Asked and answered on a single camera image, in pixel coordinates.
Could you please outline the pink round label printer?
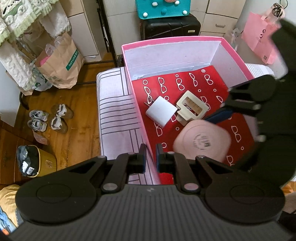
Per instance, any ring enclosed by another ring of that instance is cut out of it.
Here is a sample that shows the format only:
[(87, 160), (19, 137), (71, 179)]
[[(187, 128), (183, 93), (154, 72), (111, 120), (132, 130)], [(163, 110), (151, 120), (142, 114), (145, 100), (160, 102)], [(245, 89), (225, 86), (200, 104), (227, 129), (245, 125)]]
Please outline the pink round label printer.
[(176, 137), (173, 151), (191, 160), (203, 155), (222, 163), (230, 146), (227, 130), (205, 120), (193, 120)]

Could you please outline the cream hair claw clip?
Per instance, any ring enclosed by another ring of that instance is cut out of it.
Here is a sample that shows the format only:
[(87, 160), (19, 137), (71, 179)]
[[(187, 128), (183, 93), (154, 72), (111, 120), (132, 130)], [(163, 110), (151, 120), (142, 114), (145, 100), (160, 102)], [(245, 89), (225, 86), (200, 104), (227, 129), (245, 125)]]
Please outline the cream hair claw clip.
[(201, 120), (209, 110), (209, 107), (189, 90), (177, 101), (176, 107), (176, 120), (183, 126), (190, 121)]

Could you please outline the white charger cube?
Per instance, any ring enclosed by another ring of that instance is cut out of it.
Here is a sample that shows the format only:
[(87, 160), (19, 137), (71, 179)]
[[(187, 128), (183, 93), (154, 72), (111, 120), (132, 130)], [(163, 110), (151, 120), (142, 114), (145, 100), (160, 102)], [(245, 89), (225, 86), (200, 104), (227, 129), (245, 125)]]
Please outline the white charger cube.
[(177, 107), (159, 96), (145, 112), (153, 122), (163, 128), (177, 111)]

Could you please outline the pink cardboard box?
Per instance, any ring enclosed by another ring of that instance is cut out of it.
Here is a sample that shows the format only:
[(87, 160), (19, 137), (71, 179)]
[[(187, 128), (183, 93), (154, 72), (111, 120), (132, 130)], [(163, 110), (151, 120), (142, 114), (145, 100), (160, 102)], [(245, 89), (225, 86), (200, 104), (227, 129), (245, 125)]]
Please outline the pink cardboard box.
[(139, 41), (123, 45), (129, 81), (214, 66), (228, 89), (253, 78), (243, 60), (220, 37), (191, 36)]

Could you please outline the red printed paper bag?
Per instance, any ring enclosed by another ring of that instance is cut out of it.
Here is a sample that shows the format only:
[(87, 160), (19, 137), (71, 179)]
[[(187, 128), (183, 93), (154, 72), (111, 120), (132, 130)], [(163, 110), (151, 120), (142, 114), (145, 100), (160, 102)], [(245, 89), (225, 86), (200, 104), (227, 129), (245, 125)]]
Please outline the red printed paper bag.
[[(165, 151), (173, 150), (173, 142), (184, 128), (173, 114), (161, 127), (146, 115), (146, 111), (158, 97), (162, 97), (172, 105), (187, 92), (191, 92), (207, 106), (206, 116), (214, 113), (226, 99), (227, 86), (214, 68), (210, 65), (198, 70), (177, 72), (172, 74), (156, 74), (132, 82), (133, 91), (144, 123), (152, 156), (156, 156), (156, 145), (161, 144)], [(242, 114), (234, 113), (229, 119), (218, 124), (231, 137), (231, 145), (223, 156), (226, 165), (235, 165), (254, 143), (248, 124)]]

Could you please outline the pink shopping bag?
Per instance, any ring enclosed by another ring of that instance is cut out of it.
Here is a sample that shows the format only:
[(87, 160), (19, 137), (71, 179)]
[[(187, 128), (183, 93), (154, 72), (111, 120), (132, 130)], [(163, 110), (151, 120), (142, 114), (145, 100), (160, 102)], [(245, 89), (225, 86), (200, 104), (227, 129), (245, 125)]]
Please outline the pink shopping bag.
[(285, 17), (281, 5), (270, 7), (262, 15), (249, 13), (242, 39), (264, 64), (273, 64), (278, 51), (271, 36), (280, 28), (279, 20)]

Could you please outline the brown white slipper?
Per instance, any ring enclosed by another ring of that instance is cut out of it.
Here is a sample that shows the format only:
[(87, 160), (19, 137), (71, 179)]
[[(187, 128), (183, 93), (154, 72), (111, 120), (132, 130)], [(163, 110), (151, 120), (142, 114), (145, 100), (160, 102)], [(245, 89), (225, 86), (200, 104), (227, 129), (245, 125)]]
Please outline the brown white slipper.
[(68, 131), (68, 126), (65, 123), (65, 121), (58, 117), (58, 116), (54, 116), (50, 122), (50, 127), (52, 130), (61, 133), (61, 134), (66, 134)]
[(63, 118), (63, 119), (71, 119), (74, 116), (74, 112), (69, 106), (66, 104), (57, 104), (54, 105), (51, 108), (51, 111), (53, 114), (55, 114), (57, 117)]

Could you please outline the black suitcase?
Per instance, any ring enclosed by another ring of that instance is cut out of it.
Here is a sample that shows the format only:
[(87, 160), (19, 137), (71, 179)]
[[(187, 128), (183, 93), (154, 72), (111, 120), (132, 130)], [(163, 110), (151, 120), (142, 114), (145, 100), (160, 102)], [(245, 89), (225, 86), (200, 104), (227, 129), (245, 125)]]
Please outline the black suitcase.
[(192, 14), (188, 16), (140, 20), (139, 26), (141, 40), (198, 36), (201, 30), (201, 23)]

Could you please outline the yellow waste bin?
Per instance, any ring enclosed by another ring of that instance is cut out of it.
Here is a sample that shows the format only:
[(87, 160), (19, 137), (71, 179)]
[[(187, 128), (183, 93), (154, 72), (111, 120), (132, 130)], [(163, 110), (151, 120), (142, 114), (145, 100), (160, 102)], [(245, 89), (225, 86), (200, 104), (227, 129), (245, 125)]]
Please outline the yellow waste bin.
[(34, 145), (19, 146), (16, 159), (24, 177), (41, 177), (57, 171), (55, 156)]

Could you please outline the grey white sneaker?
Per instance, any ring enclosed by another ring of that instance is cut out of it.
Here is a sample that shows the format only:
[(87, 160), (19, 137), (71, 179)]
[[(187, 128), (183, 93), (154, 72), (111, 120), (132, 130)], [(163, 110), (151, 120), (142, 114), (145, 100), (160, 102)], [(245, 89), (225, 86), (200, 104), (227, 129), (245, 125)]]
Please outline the grey white sneaker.
[(30, 119), (27, 122), (29, 128), (31, 128), (35, 132), (44, 132), (47, 129), (47, 123), (43, 120), (38, 119)]
[(31, 119), (47, 121), (49, 113), (43, 110), (32, 110), (29, 112), (29, 117)]

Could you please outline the brown paper bag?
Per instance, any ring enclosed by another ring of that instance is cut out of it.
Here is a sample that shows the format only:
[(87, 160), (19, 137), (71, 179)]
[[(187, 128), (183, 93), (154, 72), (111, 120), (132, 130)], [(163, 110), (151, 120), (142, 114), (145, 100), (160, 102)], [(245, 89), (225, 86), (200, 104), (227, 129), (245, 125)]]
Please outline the brown paper bag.
[(68, 33), (48, 44), (51, 54), (42, 51), (35, 62), (36, 68), (56, 88), (71, 89), (78, 81), (84, 57)]

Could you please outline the teal tote bag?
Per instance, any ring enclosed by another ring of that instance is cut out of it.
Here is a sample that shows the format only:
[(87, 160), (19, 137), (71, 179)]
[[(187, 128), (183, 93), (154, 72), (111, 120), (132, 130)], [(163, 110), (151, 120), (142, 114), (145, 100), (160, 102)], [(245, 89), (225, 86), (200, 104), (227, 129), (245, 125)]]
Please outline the teal tote bag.
[(191, 0), (135, 0), (138, 17), (142, 20), (187, 16)]

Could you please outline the beige wardrobe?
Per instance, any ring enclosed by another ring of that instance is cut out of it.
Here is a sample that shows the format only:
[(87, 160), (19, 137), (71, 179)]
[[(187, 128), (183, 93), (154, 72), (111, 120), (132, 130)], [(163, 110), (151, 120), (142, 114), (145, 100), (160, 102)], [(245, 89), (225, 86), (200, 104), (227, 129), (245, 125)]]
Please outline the beige wardrobe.
[[(245, 1), (191, 1), (190, 11), (182, 16), (167, 17), (162, 1), (148, 1), (145, 11), (137, 11), (138, 1), (61, 1), (73, 35), (80, 36), (79, 27), (86, 18), (93, 29), (104, 27), (114, 55), (121, 55), (124, 44), (172, 36), (205, 35), (224, 37), (231, 31), (243, 10)], [(159, 10), (160, 18), (151, 19), (149, 9)]]

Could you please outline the black clothes rack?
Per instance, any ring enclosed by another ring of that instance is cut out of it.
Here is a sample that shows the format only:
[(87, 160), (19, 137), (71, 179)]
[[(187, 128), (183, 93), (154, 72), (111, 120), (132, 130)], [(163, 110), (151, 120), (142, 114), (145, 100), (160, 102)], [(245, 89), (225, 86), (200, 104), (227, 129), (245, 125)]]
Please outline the black clothes rack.
[(98, 5), (97, 13), (98, 13), (98, 17), (100, 20), (101, 30), (103, 33), (103, 39), (105, 42), (107, 52), (111, 54), (112, 62), (114, 63), (114, 66), (120, 67), (121, 63), (118, 61), (118, 57), (115, 52), (115, 47), (113, 44), (111, 31), (109, 28), (108, 19), (107, 19), (107, 15), (105, 12), (104, 1), (103, 0), (96, 0), (96, 3)]

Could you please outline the cream knitted cardigan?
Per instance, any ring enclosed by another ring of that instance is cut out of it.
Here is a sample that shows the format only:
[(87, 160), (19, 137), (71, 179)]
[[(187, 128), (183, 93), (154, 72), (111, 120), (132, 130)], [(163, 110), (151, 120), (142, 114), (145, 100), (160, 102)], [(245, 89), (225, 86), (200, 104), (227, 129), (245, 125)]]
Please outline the cream knitted cardigan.
[(70, 30), (59, 1), (1, 1), (1, 64), (19, 88), (30, 91), (42, 75), (34, 61), (25, 61), (17, 40), (27, 36), (34, 42), (44, 31), (56, 38)]

